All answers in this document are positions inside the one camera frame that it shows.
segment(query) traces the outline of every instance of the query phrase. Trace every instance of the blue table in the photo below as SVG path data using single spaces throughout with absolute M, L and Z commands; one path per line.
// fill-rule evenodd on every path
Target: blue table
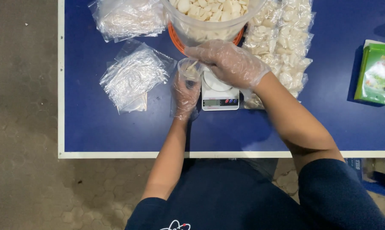
M 122 43 L 105 43 L 88 0 L 59 0 L 59 158 L 150 158 L 172 118 L 170 84 L 148 93 L 148 110 L 119 115 L 99 85 Z M 385 106 L 353 100 L 365 39 L 385 42 L 385 0 L 318 0 L 308 53 L 314 61 L 299 96 L 332 134 L 344 157 L 385 157 Z M 137 38 L 184 58 L 165 31 Z M 264 111 L 201 111 L 186 147 L 189 157 L 290 157 Z

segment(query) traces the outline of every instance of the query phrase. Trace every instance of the green package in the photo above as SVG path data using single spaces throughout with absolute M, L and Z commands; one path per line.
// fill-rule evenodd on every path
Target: green package
M 384 44 L 369 44 L 364 48 L 355 99 L 385 104 Z

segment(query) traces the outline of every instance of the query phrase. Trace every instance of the clear plastic tub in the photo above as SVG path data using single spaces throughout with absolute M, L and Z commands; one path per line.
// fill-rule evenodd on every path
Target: clear plastic tub
M 179 12 L 168 0 L 161 0 L 172 26 L 186 46 L 197 46 L 207 40 L 223 39 L 233 41 L 244 25 L 260 11 L 267 0 L 249 0 L 248 13 L 226 22 L 203 22 Z

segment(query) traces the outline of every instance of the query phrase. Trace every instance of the paving tile floor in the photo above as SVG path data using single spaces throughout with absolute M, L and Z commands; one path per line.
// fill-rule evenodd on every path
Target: paving tile floor
M 57 0 L 0 0 L 0 229 L 123 229 L 153 162 L 57 159 Z M 274 184 L 298 199 L 291 159 Z

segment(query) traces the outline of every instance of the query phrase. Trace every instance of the hand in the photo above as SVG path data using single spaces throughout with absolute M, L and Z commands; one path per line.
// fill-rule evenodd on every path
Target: hand
M 210 64 L 216 77 L 230 86 L 253 89 L 271 68 L 232 42 L 209 40 L 198 47 L 186 47 L 184 53 Z
M 180 78 L 180 74 L 177 71 L 173 86 L 173 93 L 177 106 L 174 117 L 183 121 L 190 118 L 191 112 L 197 104 L 198 97 L 200 96 L 201 78 L 199 81 L 188 81 L 188 86 L 186 85 L 186 82 L 187 81 Z

